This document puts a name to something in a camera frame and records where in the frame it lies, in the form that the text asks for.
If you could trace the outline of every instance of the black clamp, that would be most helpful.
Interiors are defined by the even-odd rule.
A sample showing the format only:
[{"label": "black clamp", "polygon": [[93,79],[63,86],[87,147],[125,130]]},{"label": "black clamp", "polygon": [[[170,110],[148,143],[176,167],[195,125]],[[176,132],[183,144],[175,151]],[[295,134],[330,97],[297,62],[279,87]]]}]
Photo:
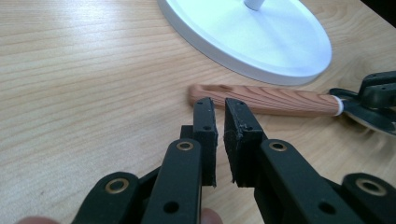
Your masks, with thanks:
[{"label": "black clamp", "polygon": [[[217,141],[213,103],[197,101],[193,125],[182,126],[160,168],[105,176],[73,223],[198,223],[201,186],[216,186]],[[367,174],[327,180],[291,144],[268,139],[241,101],[226,100],[224,143],[233,181],[255,188],[265,223],[396,223],[393,186]]]}]

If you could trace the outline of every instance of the wooden table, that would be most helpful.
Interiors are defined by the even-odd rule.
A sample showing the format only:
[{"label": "wooden table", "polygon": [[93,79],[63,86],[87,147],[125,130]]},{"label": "wooden table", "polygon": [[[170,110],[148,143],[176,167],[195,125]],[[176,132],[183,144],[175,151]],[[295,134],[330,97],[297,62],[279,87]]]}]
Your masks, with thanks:
[{"label": "wooden table", "polygon": [[[362,2],[303,2],[333,55],[320,77],[294,89],[357,91],[366,75],[396,70],[396,29]],[[0,75],[1,223],[31,215],[70,223],[104,175],[161,165],[180,126],[192,123],[190,84],[272,86],[206,58],[155,0],[1,1]],[[252,189],[231,183],[216,113],[218,187],[203,189],[203,207],[224,223],[262,223]],[[395,138],[345,117],[257,119],[330,180],[364,172],[396,186]]]}]

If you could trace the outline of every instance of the white round base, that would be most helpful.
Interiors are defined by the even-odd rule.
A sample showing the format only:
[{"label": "white round base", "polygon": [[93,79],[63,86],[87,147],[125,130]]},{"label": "white round base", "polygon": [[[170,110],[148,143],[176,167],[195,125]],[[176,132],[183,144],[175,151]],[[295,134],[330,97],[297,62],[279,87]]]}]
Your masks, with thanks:
[{"label": "white round base", "polygon": [[158,0],[163,15],[194,47],[235,72],[277,85],[302,85],[332,59],[329,37],[298,0]]}]

